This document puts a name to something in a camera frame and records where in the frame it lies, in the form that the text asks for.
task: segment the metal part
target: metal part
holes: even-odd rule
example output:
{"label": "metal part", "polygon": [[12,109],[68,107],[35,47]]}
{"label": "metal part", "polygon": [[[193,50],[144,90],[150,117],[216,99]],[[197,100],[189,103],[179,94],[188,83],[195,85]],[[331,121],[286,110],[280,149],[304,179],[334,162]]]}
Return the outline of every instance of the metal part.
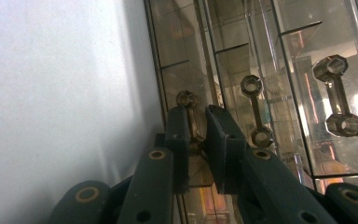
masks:
{"label": "metal part", "polygon": [[172,223],[172,178],[173,154],[165,148],[146,152],[136,167],[117,223]]}
{"label": "metal part", "polygon": [[250,75],[243,78],[241,91],[243,95],[251,99],[252,109],[255,115],[255,128],[252,129],[251,133],[252,142],[257,147],[269,147],[274,142],[272,130],[263,125],[257,102],[257,96],[262,90],[263,84],[259,77]]}
{"label": "metal part", "polygon": [[192,91],[180,91],[176,95],[176,103],[186,108],[188,128],[190,130],[190,155],[199,155],[202,152],[203,138],[200,136],[200,127],[197,124],[197,105],[199,96]]}
{"label": "metal part", "polygon": [[240,128],[227,110],[216,105],[205,109],[208,121],[205,151],[219,193],[237,193],[240,158],[249,147]]}
{"label": "metal part", "polygon": [[358,136],[358,117],[351,113],[341,77],[348,69],[347,60],[328,56],[316,63],[313,75],[325,83],[333,114],[326,120],[327,130],[337,136]]}
{"label": "metal part", "polygon": [[168,112],[165,147],[174,157],[173,190],[175,193],[185,193],[188,189],[190,134],[186,109],[182,105]]}
{"label": "metal part", "polygon": [[109,186],[98,181],[86,181],[73,186],[51,213],[48,223],[100,223],[108,199]]}

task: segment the circular ring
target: circular ring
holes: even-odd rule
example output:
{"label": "circular ring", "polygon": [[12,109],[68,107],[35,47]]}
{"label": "circular ring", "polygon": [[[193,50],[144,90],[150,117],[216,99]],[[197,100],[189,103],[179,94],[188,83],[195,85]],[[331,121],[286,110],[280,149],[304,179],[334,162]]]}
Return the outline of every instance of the circular ring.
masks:
{"label": "circular ring", "polygon": [[[88,190],[92,190],[89,197],[83,197],[82,194]],[[95,187],[85,187],[76,193],[75,199],[78,203],[90,203],[100,195],[100,191]]]}
{"label": "circular ring", "polygon": [[149,152],[149,158],[155,161],[161,160],[165,157],[165,152],[161,150],[153,150]]}
{"label": "circular ring", "polygon": [[254,128],[251,133],[252,142],[257,147],[269,147],[274,142],[272,131],[267,127]]}
{"label": "circular ring", "polygon": [[259,77],[250,75],[241,81],[241,91],[248,97],[257,96],[263,90],[263,84]]}
{"label": "circular ring", "polygon": [[341,189],[340,191],[343,198],[358,205],[358,191],[353,189]]}
{"label": "circular ring", "polygon": [[269,152],[265,151],[265,150],[261,150],[261,149],[254,149],[253,150],[253,155],[255,157],[257,157],[258,159],[267,161],[269,159],[271,159],[271,154],[269,154]]}

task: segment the white wall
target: white wall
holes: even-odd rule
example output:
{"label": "white wall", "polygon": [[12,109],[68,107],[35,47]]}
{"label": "white wall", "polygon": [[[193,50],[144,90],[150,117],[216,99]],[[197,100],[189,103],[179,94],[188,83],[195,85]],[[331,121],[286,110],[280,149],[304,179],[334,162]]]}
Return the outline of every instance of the white wall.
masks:
{"label": "white wall", "polygon": [[162,132],[141,0],[0,0],[0,224],[114,185]]}

